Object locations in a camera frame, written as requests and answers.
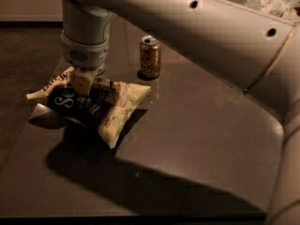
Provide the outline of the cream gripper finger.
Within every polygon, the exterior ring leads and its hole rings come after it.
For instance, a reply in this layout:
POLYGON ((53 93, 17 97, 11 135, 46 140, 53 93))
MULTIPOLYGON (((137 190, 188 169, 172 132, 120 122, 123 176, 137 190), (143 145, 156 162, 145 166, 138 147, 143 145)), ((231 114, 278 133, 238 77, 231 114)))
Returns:
POLYGON ((74 67, 70 72, 70 82, 76 93, 81 96, 88 96, 92 88, 96 72, 91 69, 74 67))

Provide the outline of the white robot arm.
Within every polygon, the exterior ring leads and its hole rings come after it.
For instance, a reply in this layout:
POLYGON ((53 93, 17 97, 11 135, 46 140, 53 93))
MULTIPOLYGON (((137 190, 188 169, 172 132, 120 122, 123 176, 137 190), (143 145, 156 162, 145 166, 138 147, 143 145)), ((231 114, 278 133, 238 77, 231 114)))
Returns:
POLYGON ((75 0, 106 8, 241 89, 281 122, 266 225, 300 225, 300 28, 227 0, 75 0))

